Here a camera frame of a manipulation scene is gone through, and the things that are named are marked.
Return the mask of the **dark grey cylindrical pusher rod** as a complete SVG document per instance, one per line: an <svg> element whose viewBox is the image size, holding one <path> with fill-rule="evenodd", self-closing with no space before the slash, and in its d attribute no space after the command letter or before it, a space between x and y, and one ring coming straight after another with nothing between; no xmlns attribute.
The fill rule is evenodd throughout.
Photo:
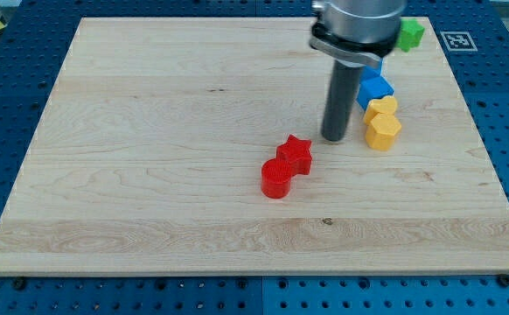
<svg viewBox="0 0 509 315"><path fill-rule="evenodd" d="M321 124L321 136L326 140L338 142L344 138L362 73L362 66L334 61Z"/></svg>

